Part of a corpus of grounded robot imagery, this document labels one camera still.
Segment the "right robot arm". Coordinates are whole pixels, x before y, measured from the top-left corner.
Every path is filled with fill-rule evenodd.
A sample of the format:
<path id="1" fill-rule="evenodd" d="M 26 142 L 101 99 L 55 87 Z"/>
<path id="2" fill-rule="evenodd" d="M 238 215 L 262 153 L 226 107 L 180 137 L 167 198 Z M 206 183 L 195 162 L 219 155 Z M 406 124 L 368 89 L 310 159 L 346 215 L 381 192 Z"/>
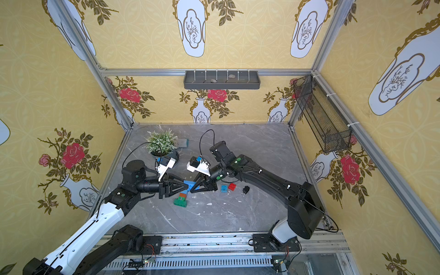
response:
<path id="1" fill-rule="evenodd" d="M 277 222 L 270 235 L 285 244 L 294 237 L 310 239 L 324 217 L 324 207 L 314 185 L 288 181 L 264 169 L 246 155 L 235 156 L 224 141 L 210 148 L 218 164 L 210 167 L 203 157 L 191 157 L 187 170 L 197 172 L 191 193 L 216 191 L 226 176 L 253 184 L 278 199 L 287 209 L 287 217 Z"/>

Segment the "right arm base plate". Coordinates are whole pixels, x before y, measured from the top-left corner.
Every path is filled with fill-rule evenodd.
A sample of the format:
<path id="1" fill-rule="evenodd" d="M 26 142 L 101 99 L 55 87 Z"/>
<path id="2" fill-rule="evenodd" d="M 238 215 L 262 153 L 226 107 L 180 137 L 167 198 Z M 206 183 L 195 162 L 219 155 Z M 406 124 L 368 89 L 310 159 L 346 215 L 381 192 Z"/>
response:
<path id="1" fill-rule="evenodd" d="M 252 237 L 252 246 L 257 253 L 269 252 L 299 252 L 300 244 L 297 237 L 291 238 L 286 242 L 280 242 L 269 233 L 254 234 Z"/>

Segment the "red lego brick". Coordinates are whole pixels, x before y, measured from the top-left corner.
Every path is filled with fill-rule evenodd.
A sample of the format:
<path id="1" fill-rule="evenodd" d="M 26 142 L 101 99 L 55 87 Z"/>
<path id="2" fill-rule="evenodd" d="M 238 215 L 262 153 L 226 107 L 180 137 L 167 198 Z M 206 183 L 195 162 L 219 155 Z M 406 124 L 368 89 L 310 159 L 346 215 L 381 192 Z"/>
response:
<path id="1" fill-rule="evenodd" d="M 230 184 L 228 185 L 228 189 L 229 189 L 230 191 L 234 191 L 234 190 L 236 189 L 236 187 L 237 187 L 237 185 L 236 185 L 235 183 L 230 183 Z"/>

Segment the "long green lego brick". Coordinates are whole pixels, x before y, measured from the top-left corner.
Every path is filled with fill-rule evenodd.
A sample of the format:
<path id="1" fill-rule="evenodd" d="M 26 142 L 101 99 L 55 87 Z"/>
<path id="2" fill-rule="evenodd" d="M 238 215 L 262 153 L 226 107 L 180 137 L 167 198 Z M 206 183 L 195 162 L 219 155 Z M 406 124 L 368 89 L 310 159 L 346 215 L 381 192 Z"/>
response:
<path id="1" fill-rule="evenodd" d="M 174 199 L 173 203 L 175 206 L 187 207 L 187 200 L 184 197 L 178 197 L 177 199 Z"/>

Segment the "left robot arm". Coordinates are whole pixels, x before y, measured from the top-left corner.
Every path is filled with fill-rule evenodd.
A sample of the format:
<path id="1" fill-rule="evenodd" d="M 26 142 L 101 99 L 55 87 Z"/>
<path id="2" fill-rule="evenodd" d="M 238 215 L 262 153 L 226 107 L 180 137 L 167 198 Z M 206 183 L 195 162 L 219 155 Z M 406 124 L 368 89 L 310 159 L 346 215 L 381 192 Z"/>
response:
<path id="1" fill-rule="evenodd" d="M 23 269 L 25 275 L 93 275 L 126 252 L 142 251 L 143 231 L 131 225 L 98 250 L 92 248 L 142 201 L 141 194 L 168 198 L 187 190 L 188 185 L 178 176 L 149 169 L 142 160 L 130 161 L 121 173 L 121 184 L 104 198 L 96 213 L 44 259 L 30 260 Z"/>

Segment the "long blue lego brick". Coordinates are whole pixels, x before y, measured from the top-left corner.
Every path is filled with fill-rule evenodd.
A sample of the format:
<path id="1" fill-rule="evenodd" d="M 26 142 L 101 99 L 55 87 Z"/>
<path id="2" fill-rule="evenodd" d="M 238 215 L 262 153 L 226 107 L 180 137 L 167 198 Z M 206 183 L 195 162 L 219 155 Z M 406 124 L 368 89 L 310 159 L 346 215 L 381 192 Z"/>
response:
<path id="1" fill-rule="evenodd" d="M 195 182 L 193 181 L 184 181 L 184 184 L 187 185 L 186 192 L 189 192 L 195 185 Z"/>

